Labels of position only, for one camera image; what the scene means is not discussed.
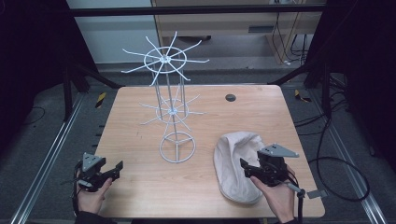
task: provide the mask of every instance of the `white wire rack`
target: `white wire rack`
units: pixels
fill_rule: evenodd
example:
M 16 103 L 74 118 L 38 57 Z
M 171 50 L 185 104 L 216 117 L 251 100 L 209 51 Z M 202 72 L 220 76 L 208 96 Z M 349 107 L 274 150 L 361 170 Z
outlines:
M 149 51 L 147 54 L 135 53 L 123 49 L 123 51 L 126 53 L 144 56 L 144 65 L 128 71 L 121 71 L 122 73 L 131 73 L 142 68 L 147 68 L 149 71 L 151 71 L 153 80 L 150 86 L 155 87 L 158 105 L 141 105 L 155 109 L 156 116 L 155 118 L 141 124 L 146 125 L 154 120 L 160 120 L 166 124 L 165 131 L 163 133 L 163 140 L 160 143 L 160 153 L 166 161 L 173 163 L 179 163 L 188 160 L 195 151 L 194 138 L 188 133 L 178 132 L 177 125 L 182 124 L 191 132 L 191 128 L 187 125 L 185 119 L 189 114 L 204 114 L 202 112 L 192 112 L 189 110 L 189 103 L 197 99 L 199 95 L 189 101 L 186 101 L 184 81 L 190 81 L 190 79 L 183 75 L 182 68 L 186 65 L 186 63 L 207 63 L 209 61 L 195 61 L 187 59 L 186 51 L 197 47 L 201 44 L 201 41 L 189 48 L 178 49 L 174 47 L 176 38 L 177 32 L 175 32 L 175 36 L 172 39 L 169 47 L 157 48 L 149 40 L 149 38 L 146 37 L 147 41 L 152 45 L 152 47 L 154 47 L 154 49 Z M 173 73 L 179 74 L 180 77 L 175 95 L 172 94 L 171 81 L 169 78 L 169 74 Z M 163 98 L 160 92 L 160 84 L 158 81 L 159 75 L 166 76 L 166 86 L 168 93 L 167 97 L 169 97 L 168 99 Z M 171 144 L 174 153 L 170 154 L 165 152 L 165 144 Z M 181 154 L 180 150 L 187 150 L 185 148 L 189 148 L 190 151 L 188 153 Z

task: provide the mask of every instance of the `white wall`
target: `white wall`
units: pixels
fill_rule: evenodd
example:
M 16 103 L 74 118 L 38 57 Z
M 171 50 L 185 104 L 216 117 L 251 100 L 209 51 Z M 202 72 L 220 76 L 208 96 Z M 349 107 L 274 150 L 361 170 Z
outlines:
M 150 0 L 67 0 L 70 8 L 151 7 Z M 127 49 L 147 53 L 159 46 L 153 16 L 76 18 L 95 63 L 141 63 L 143 56 L 125 53 Z

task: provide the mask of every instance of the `power cord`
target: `power cord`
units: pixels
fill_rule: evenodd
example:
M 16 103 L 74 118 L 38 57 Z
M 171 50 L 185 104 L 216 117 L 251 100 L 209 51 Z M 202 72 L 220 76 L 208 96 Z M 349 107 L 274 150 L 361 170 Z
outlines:
M 40 109 L 43 113 L 41 114 L 41 116 L 38 119 L 35 119 L 33 121 L 29 121 L 29 122 L 25 122 L 22 125 L 30 125 L 30 124 L 34 124 L 36 122 L 38 122 L 39 120 L 41 120 L 42 118 L 44 118 L 44 116 L 46 115 L 46 109 L 44 109 L 41 106 L 33 106 L 33 109 Z
M 330 96 L 330 98 L 332 99 L 332 98 L 334 97 L 334 95 L 336 95 L 336 94 L 344 94 L 344 92 L 343 92 L 343 91 L 337 91 L 337 92 L 333 93 L 333 94 Z M 347 102 L 346 100 L 341 100 L 341 101 L 339 101 L 337 104 L 332 105 L 332 112 L 335 112 L 335 111 L 339 110 L 339 108 L 337 108 L 337 107 L 338 107 L 339 105 L 345 104 L 346 102 Z M 325 116 L 325 114 L 322 113 L 322 114 L 317 115 L 317 116 L 314 116 L 314 117 L 312 117 L 312 118 L 308 118 L 308 119 L 303 119 L 303 120 L 300 120 L 300 121 L 296 121 L 296 122 L 294 122 L 294 124 L 296 124 L 295 127 L 302 127 L 302 126 L 305 126 L 305 125 L 307 125 L 307 124 L 313 123 L 313 122 L 315 122 L 316 120 L 318 120 L 318 119 L 320 119 L 320 118 L 322 118 L 322 117 L 324 117 L 324 116 Z M 316 156 L 313 160 L 308 161 L 308 163 L 312 163 L 312 162 L 314 162 L 314 161 L 316 162 L 317 172 L 318 172 L 318 178 L 319 178 L 320 182 L 323 184 L 323 186 L 325 187 L 325 189 L 326 189 L 327 191 L 331 192 L 331 193 L 332 193 L 333 195 L 335 195 L 336 197 L 341 198 L 341 199 L 343 199 L 343 200 L 345 200 L 345 201 L 349 201 L 349 202 L 361 202 L 361 201 L 365 200 L 365 199 L 369 196 L 369 194 L 370 194 L 370 184 L 369 184 L 369 181 L 368 181 L 367 177 L 362 173 L 362 171 L 360 171 L 355 165 L 353 165 L 352 163 L 350 163 L 350 162 L 348 162 L 348 161 L 344 161 L 344 160 L 341 160 L 341 159 L 335 158 L 335 157 L 320 157 L 320 150 L 321 150 L 321 145 L 322 145 L 322 142 L 323 142 L 324 134 L 326 133 L 326 130 L 329 128 L 331 121 L 332 121 L 332 119 L 327 119 L 327 120 L 326 120 L 325 126 L 323 127 L 322 131 L 320 132 L 320 138 L 319 138 L 319 143 L 318 143 L 317 156 Z M 366 192 L 364 193 L 364 195 L 361 196 L 361 197 L 359 197 L 359 198 L 348 198 L 348 197 L 345 197 L 345 196 L 343 196 L 343 195 L 341 195 L 341 194 L 335 192 L 335 190 L 331 189 L 331 188 L 324 182 L 323 177 L 322 177 L 322 174 L 321 174 L 320 169 L 319 169 L 319 161 L 325 161 L 325 160 L 327 160 L 327 161 L 337 161 L 337 162 L 341 162 L 341 163 L 343 163 L 343 164 L 348 165 L 348 166 L 351 167 L 353 170 L 355 170 L 355 171 L 363 178 L 363 180 L 364 180 L 364 184 L 365 184 L 365 186 L 366 186 Z
M 275 3 L 275 4 L 278 4 L 278 5 L 280 4 L 279 0 L 275 0 L 274 3 Z M 278 57 L 279 60 L 282 62 L 282 57 L 280 56 L 280 53 L 279 53 L 279 51 L 277 50 L 277 47 L 276 47 L 276 44 L 275 44 L 275 32 L 277 31 L 278 34 L 279 34 L 279 37 L 280 37 L 280 38 L 279 38 L 279 39 L 280 39 L 280 42 L 281 42 L 281 44 L 282 44 L 283 53 L 284 53 L 285 56 L 288 58 L 288 59 L 287 59 L 286 61 L 284 61 L 283 63 L 285 63 L 285 64 L 287 64 L 287 65 L 290 65 L 291 62 L 297 61 L 298 59 L 291 59 L 291 58 L 289 57 L 288 53 L 286 52 L 285 43 L 283 42 L 282 34 L 280 33 L 280 28 L 279 28 L 279 15 L 280 15 L 280 13 L 277 12 L 277 13 L 276 13 L 276 23 L 275 23 L 275 26 L 274 26 L 274 30 L 273 30 L 273 32 L 272 32 L 272 42 L 273 42 L 274 48 L 275 48 L 275 50 L 276 50 L 277 57 Z
M 75 166 L 74 174 L 73 174 L 73 193 L 72 193 L 72 204 L 73 204 L 73 210 L 75 213 L 75 216 L 79 214 L 79 209 L 78 209 L 78 194 L 81 191 L 77 191 L 77 184 L 78 184 L 78 171 L 82 167 L 82 161 L 79 161 L 77 165 Z
M 369 196 L 369 194 L 370 194 L 370 184 L 369 184 L 369 181 L 368 181 L 367 177 L 366 177 L 356 166 L 354 166 L 352 163 L 350 163 L 350 162 L 348 162 L 348 161 L 344 161 L 344 160 L 341 160 L 341 159 L 335 158 L 335 157 L 320 157 L 320 156 L 319 156 L 319 154 L 320 154 L 320 149 L 321 149 L 321 145 L 322 145 L 322 142 L 323 142 L 323 137 L 324 137 L 324 134 L 326 133 L 326 130 L 329 128 L 330 123 L 331 123 L 331 119 L 327 119 L 326 124 L 325 124 L 325 126 L 323 127 L 323 131 L 322 131 L 322 133 L 321 133 L 321 136 L 320 136 L 320 138 L 319 138 L 317 157 L 316 157 L 315 159 L 313 159 L 313 160 L 308 161 L 308 163 L 311 163 L 311 162 L 313 162 L 313 161 L 316 162 L 319 180 L 320 180 L 320 182 L 323 184 L 323 186 L 326 188 L 326 190 L 328 190 L 328 191 L 331 192 L 333 195 L 335 195 L 335 196 L 337 196 L 337 197 L 339 197 L 339 198 L 341 198 L 341 199 L 343 199 L 343 200 L 346 200 L 346 201 L 349 201 L 349 202 L 353 202 L 353 203 L 361 202 L 361 201 L 365 200 L 365 199 Z M 364 183 L 365 183 L 365 185 L 366 185 L 366 192 L 364 193 L 364 195 L 363 195 L 362 197 L 360 197 L 360 198 L 357 198 L 357 199 L 355 199 L 355 198 L 348 198 L 348 197 L 342 196 L 341 194 L 339 194 L 339 193 L 335 192 L 333 189 L 331 189 L 331 188 L 324 182 L 323 177 L 322 177 L 321 172 L 320 172 L 320 169 L 319 169 L 319 161 L 323 161 L 323 160 L 339 161 L 339 162 L 341 162 L 341 163 L 344 163 L 344 164 L 350 166 L 350 167 L 353 168 L 356 172 L 358 172 L 358 174 L 363 178 Z
M 293 178 L 290 178 L 288 176 L 288 180 L 291 182 L 291 184 L 289 183 L 287 185 L 289 188 L 297 192 L 297 198 L 298 198 L 297 219 L 298 219 L 298 223 L 303 224 L 303 203 L 304 203 L 305 190 L 300 189 L 296 176 L 292 172 L 290 171 L 288 172 L 289 175 L 293 176 Z
M 300 65 L 303 65 L 305 63 L 305 57 L 307 50 L 305 49 L 307 44 L 308 44 L 308 38 L 307 35 L 304 35 L 304 41 L 303 41 L 303 47 L 302 49 L 293 49 L 293 46 L 295 45 L 297 40 L 297 35 L 294 36 L 293 41 L 291 42 L 290 46 L 290 52 L 292 55 L 299 57 L 297 59 L 294 59 L 293 61 L 299 61 L 300 60 Z

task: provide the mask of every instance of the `black cable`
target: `black cable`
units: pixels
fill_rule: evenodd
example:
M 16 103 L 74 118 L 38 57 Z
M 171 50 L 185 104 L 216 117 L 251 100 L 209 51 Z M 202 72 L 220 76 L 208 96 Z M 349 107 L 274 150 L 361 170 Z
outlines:
M 308 163 L 311 163 L 311 162 L 313 162 L 313 161 L 316 162 L 319 180 L 320 180 L 320 182 L 323 184 L 323 186 L 326 188 L 326 190 L 328 190 L 329 192 L 331 192 L 332 194 L 334 194 L 335 196 L 337 196 L 337 197 L 339 197 L 339 198 L 341 198 L 341 199 L 343 199 L 343 200 L 346 200 L 346 201 L 349 201 L 349 202 L 353 202 L 353 203 L 355 203 L 355 202 L 361 202 L 362 200 L 366 199 L 366 198 L 368 197 L 368 195 L 370 194 L 370 185 L 369 185 L 369 182 L 368 182 L 368 180 L 367 180 L 367 177 L 366 177 L 356 166 L 354 166 L 353 164 L 351 164 L 351 163 L 348 162 L 348 161 L 344 161 L 344 160 L 341 160 L 341 159 L 335 158 L 335 157 L 320 157 L 320 156 L 319 156 L 319 155 L 320 155 L 321 145 L 322 145 L 322 142 L 323 142 L 323 137 L 324 137 L 324 134 L 326 133 L 326 130 L 329 128 L 330 123 L 331 123 L 331 119 L 327 119 L 326 124 L 325 124 L 325 126 L 323 127 L 321 136 L 320 136 L 320 138 L 319 138 L 317 157 L 316 157 L 315 159 L 311 160 L 311 161 L 308 161 Z M 348 166 L 352 167 L 352 168 L 353 168 L 355 171 L 357 171 L 358 174 L 359 174 L 361 177 L 363 177 L 363 179 L 364 179 L 364 182 L 365 182 L 365 185 L 366 185 L 366 192 L 364 193 L 364 195 L 363 195 L 362 197 L 358 198 L 358 199 L 353 199 L 353 198 L 347 198 L 347 197 L 345 197 L 345 196 L 342 196 L 342 195 L 340 195 L 339 193 L 337 193 L 337 192 L 335 192 L 334 190 L 332 190 L 332 189 L 324 182 L 324 180 L 323 180 L 323 177 L 322 177 L 321 172 L 320 172 L 320 169 L 319 169 L 319 161 L 320 161 L 320 160 L 340 161 L 340 162 L 345 163 L 345 164 L 347 164 Z
M 44 109 L 41 106 L 33 106 L 32 109 L 41 109 L 43 111 L 43 113 L 41 114 L 41 116 L 38 119 L 35 119 L 33 121 L 29 121 L 26 123 L 23 123 L 22 125 L 30 125 L 30 124 L 34 124 L 36 122 L 38 122 L 39 120 L 41 120 L 42 118 L 44 118 L 44 116 L 46 115 L 46 109 Z
M 75 216 L 79 214 L 79 209 L 78 209 L 78 194 L 81 191 L 81 189 L 77 192 L 77 184 L 78 184 L 78 170 L 82 167 L 82 161 L 79 161 L 77 165 L 75 166 L 74 174 L 73 174 L 73 179 L 76 180 L 73 182 L 73 194 L 72 194 L 72 204 L 73 204 L 73 210 L 75 213 Z
M 289 170 L 288 170 L 288 173 L 289 173 L 289 175 L 292 176 L 292 178 L 290 176 L 288 176 L 288 180 L 290 181 L 290 183 L 292 185 L 294 185 L 295 187 L 297 187 L 297 189 L 300 190 L 300 191 L 297 191 L 297 198 L 298 198 L 297 220 L 298 220 L 298 223 L 303 224 L 303 203 L 304 203 L 305 190 L 300 189 L 297 177 Z
M 320 114 L 320 115 L 317 115 L 317 116 L 314 116 L 314 117 L 312 117 L 312 118 L 302 119 L 302 120 L 300 120 L 300 121 L 296 121 L 296 122 L 294 122 L 294 124 L 296 124 L 296 125 L 295 125 L 296 128 L 298 128 L 298 127 L 303 127 L 303 126 L 305 126 L 305 125 L 308 125 L 308 124 L 310 124 L 310 123 L 313 123 L 313 122 L 317 121 L 318 119 L 322 118 L 323 116 L 324 116 L 324 113 L 323 113 L 323 114 Z
M 336 86 L 338 89 L 340 89 L 340 90 L 343 90 L 343 91 L 345 91 L 346 89 L 347 89 L 347 84 L 345 83 L 345 81 L 344 81 L 344 83 L 342 82 L 342 81 L 340 81 L 340 80 L 338 80 L 337 78 L 335 78 L 335 77 L 332 77 L 332 76 L 330 76 L 330 81 L 331 81 L 331 83 L 334 85 L 334 86 Z
M 335 95 L 338 95 L 338 94 L 343 94 L 343 95 L 345 95 L 345 92 L 344 92 L 344 91 L 336 91 L 336 92 L 333 92 L 332 95 L 330 95 L 330 99 L 332 99 Z
M 282 34 L 280 33 L 279 22 L 278 22 L 278 20 L 279 20 L 279 12 L 277 12 L 277 16 L 276 16 L 276 24 L 277 24 L 276 28 L 277 28 L 277 33 L 279 34 L 280 42 L 282 43 L 283 52 L 285 53 L 285 56 L 286 56 L 289 60 L 292 61 L 292 59 L 289 57 L 288 53 L 286 52 L 286 46 L 285 46 L 285 42 L 283 42 Z
M 347 103 L 347 100 L 342 100 L 342 101 L 338 102 L 338 103 L 332 108 L 332 112 L 337 112 L 338 110 L 340 110 L 340 109 L 343 108 L 343 107 L 339 107 L 339 108 L 336 108 L 336 107 L 339 106 L 339 105 L 342 105 L 342 104 L 346 104 L 346 103 Z
M 340 90 L 340 91 L 346 91 L 346 90 L 347 90 L 346 87 L 339 86 L 339 85 L 337 85 L 337 84 L 334 83 L 334 82 L 330 82 L 330 83 L 329 83 L 329 86 L 330 86 L 333 90 Z
M 278 23 L 279 23 L 279 12 L 276 13 L 276 22 L 275 22 L 274 30 L 273 30 L 273 33 L 272 33 L 272 42 L 273 42 L 273 45 L 274 45 L 274 49 L 276 50 L 277 57 L 282 62 L 282 57 L 280 57 L 279 51 L 277 51 L 277 47 L 276 47 L 276 44 L 275 44 L 275 30 L 276 30 L 276 27 L 278 26 Z
M 308 136 L 308 135 L 315 135 L 315 134 L 320 134 L 321 132 L 318 133 L 299 133 L 299 136 Z
M 307 35 L 304 35 L 304 41 L 303 41 L 303 48 L 302 49 L 293 49 L 293 46 L 296 42 L 297 39 L 297 35 L 294 36 L 293 41 L 291 42 L 291 46 L 290 46 L 290 52 L 292 55 L 299 57 L 297 59 L 293 59 L 290 62 L 294 62 L 294 61 L 300 61 L 300 65 L 303 65 L 305 63 L 305 57 L 306 57 L 306 52 L 307 50 L 306 45 L 308 44 L 308 38 Z

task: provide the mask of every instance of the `sleeve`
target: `sleeve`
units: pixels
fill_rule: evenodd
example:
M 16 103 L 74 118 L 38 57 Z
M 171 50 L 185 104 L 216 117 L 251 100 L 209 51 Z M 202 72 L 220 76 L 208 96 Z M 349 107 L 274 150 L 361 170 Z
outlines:
M 117 224 L 110 218 L 101 217 L 94 213 L 79 212 L 75 224 Z
M 298 224 L 298 220 L 297 218 L 294 218 L 294 220 L 285 222 L 284 224 Z

